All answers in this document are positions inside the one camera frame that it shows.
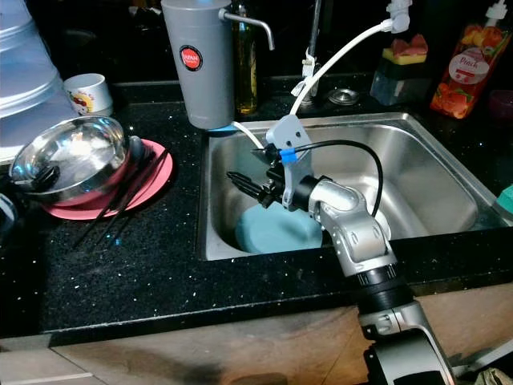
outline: wooden cabinet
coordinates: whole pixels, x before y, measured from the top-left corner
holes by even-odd
[[[418,300],[453,365],[513,338],[513,284]],[[366,381],[369,344],[346,307],[53,350],[108,385],[354,385]]]
[[[0,353],[2,385],[101,385],[92,373],[50,349]]]

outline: pink plate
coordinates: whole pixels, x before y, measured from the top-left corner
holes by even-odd
[[[164,147],[158,143],[152,142],[150,140],[143,139],[143,143],[146,146],[149,146],[155,151],[155,158],[158,158],[159,155],[164,151]],[[169,176],[171,175],[171,171],[173,169],[173,160],[171,155],[168,154],[164,161],[160,164],[159,167],[153,172],[147,182],[141,187],[141,189],[136,193],[134,198],[128,204],[126,210],[133,209],[138,205],[144,203],[155,194],[166,184]],[[102,211],[102,208],[105,207],[107,202],[111,199],[112,194],[104,195],[97,200],[90,201],[84,203],[83,205],[76,206],[67,206],[67,207],[58,207],[53,205],[43,205],[42,208],[47,211],[49,214],[54,217],[62,218],[62,219],[71,219],[77,221],[90,220],[95,219],[98,214]],[[104,217],[110,217],[116,214],[116,211],[107,212]]]

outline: sink basin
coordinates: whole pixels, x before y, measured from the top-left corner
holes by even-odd
[[[459,163],[414,117],[406,113],[337,116],[301,120],[312,142],[356,140],[379,156],[384,185],[379,211],[392,239],[504,227],[491,204],[495,196]],[[263,143],[275,121],[244,125]],[[251,255],[240,250],[235,228],[240,215],[257,204],[226,177],[242,172],[258,184],[267,167],[250,153],[254,144],[243,133],[210,136],[205,146],[201,189],[200,248],[203,258]],[[312,150],[315,176],[359,189],[372,206],[378,174],[372,158],[358,148]]]

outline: dish soap bottle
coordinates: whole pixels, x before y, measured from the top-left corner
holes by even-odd
[[[488,8],[487,20],[463,31],[430,107],[456,119],[468,116],[501,54],[511,39],[509,28],[499,25],[506,16],[504,0]]]
[[[233,12],[251,17],[244,0],[232,4]],[[233,24],[233,54],[235,59],[235,105],[240,114],[247,115],[257,109],[257,51],[255,26],[246,22]]]

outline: chopsticks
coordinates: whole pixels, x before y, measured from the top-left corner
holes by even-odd
[[[130,204],[132,199],[135,197],[137,192],[147,183],[150,176],[153,175],[154,171],[157,169],[157,167],[161,166],[163,163],[163,160],[168,155],[168,150],[164,149],[164,151],[155,158],[155,153],[152,152],[152,154],[148,157],[147,163],[145,163],[141,168],[143,171],[141,173],[135,173],[134,178],[127,183],[128,190],[123,195],[123,191],[120,189],[118,192],[109,200],[107,205],[102,209],[102,212],[87,226],[86,230],[83,232],[83,234],[75,241],[75,243],[71,246],[71,249],[74,249],[85,237],[88,235],[88,233],[96,226],[96,224],[99,222],[100,219],[105,215],[105,213],[111,209],[111,206],[113,203],[121,199],[118,207],[117,207],[117,213],[109,220],[107,227],[102,231],[102,233],[96,238],[95,242],[90,246],[88,252],[92,252],[95,247],[103,240],[103,238],[108,234],[112,226],[117,222],[119,219],[119,216],[123,214],[123,212],[126,210],[127,206]],[[116,235],[113,237],[115,240],[118,236],[121,230],[124,226],[122,226]]]

